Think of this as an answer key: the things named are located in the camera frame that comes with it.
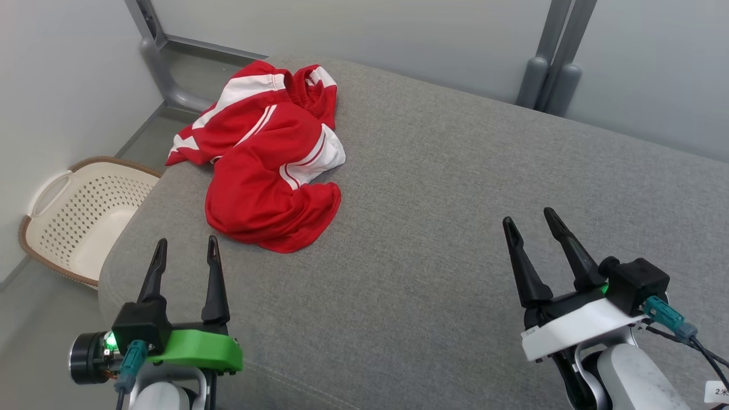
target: teal connector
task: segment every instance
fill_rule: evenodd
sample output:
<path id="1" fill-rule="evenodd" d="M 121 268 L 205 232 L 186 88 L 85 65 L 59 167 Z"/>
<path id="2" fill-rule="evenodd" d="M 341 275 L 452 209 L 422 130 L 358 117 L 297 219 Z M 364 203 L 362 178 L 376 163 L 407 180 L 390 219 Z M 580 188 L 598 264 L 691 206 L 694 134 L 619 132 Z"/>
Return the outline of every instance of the teal connector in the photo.
<path id="1" fill-rule="evenodd" d="M 124 392 L 124 394 L 132 391 L 136 383 L 136 375 L 144 365 L 144 361 L 147 360 L 148 353 L 147 343 L 142 340 L 135 340 L 129 344 L 127 354 L 124 355 L 122 365 L 119 367 L 119 376 L 114 383 L 114 390 Z"/>
<path id="2" fill-rule="evenodd" d="M 678 332 L 684 323 L 684 317 L 657 296 L 651 296 L 645 300 L 643 312 L 674 333 Z"/>

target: gray fabric surface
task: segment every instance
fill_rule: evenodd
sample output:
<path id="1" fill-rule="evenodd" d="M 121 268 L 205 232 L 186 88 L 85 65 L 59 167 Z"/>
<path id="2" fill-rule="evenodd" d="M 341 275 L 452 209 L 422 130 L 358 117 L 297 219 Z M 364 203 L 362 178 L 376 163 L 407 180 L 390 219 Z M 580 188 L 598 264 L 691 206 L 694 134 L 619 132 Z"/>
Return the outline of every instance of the gray fabric surface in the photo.
<path id="1" fill-rule="evenodd" d="M 343 202 L 312 246 L 280 255 L 220 239 L 246 370 L 222 409 L 566 409 L 551 362 L 528 363 L 501 221 L 510 215 L 556 295 L 572 275 L 542 216 L 552 206 L 597 260 L 644 257 L 671 302 L 729 357 L 729 166 L 620 134 L 325 58 L 339 84 Z M 169 169 L 106 260 L 111 322 L 169 239 L 173 322 L 197 320 L 208 267 L 209 167 Z M 694 409 L 716 379 L 687 347 L 636 332 Z"/>

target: laundry basket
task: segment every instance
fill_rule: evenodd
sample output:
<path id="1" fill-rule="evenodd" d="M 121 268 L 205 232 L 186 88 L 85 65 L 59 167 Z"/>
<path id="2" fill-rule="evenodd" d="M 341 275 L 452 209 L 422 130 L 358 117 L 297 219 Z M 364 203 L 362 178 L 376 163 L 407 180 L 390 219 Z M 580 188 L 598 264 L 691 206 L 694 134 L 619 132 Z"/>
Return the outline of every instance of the laundry basket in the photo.
<path id="1" fill-rule="evenodd" d="M 48 268 L 91 287 L 122 230 L 161 174 L 110 157 L 49 179 L 20 225 L 20 246 Z"/>

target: basket handle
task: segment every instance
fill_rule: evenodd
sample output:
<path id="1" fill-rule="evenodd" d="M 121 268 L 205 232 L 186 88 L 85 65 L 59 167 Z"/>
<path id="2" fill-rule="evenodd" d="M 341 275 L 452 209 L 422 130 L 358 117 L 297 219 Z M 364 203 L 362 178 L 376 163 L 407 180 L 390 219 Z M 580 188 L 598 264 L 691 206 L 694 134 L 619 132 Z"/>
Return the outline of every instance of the basket handle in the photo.
<path id="1" fill-rule="evenodd" d="M 53 205 L 53 203 L 56 202 L 58 200 L 58 198 L 60 198 L 60 196 L 64 192 L 66 192 L 66 189 L 71 184 L 71 178 L 73 177 L 73 175 L 74 175 L 74 173 L 71 172 L 71 170 L 68 170 L 68 171 L 64 171 L 64 172 L 61 172 L 59 174 L 56 174 L 56 175 L 50 177 L 36 191 L 35 195 L 33 195 L 33 199 L 31 200 L 31 207 L 28 210 L 28 216 L 35 218 L 35 217 L 39 217 L 39 216 L 43 215 L 48 210 L 48 208 L 50 208 L 50 206 Z M 38 205 L 39 205 L 40 201 L 48 194 L 48 190 L 50 190 L 51 187 L 56 186 L 56 184 L 58 184 L 64 178 L 66 179 L 66 184 L 63 185 L 63 187 L 58 191 L 58 193 L 55 194 L 53 199 L 48 201 L 48 204 L 46 204 L 46 206 L 44 206 L 43 209 L 41 209 L 40 212 L 38 212 Z"/>

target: red and white garment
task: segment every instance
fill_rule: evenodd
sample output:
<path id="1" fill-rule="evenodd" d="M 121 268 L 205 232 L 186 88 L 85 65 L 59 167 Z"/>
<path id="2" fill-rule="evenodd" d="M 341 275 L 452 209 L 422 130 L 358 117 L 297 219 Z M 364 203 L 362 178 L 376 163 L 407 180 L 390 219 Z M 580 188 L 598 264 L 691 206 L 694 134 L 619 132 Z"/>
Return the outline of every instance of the red and white garment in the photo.
<path id="1" fill-rule="evenodd" d="M 336 94 L 320 66 L 291 75 L 257 61 L 175 135 L 167 165 L 214 163 L 205 214 L 218 231 L 276 252 L 307 247 L 341 201 L 333 182 L 309 184 L 346 158 L 332 130 Z"/>

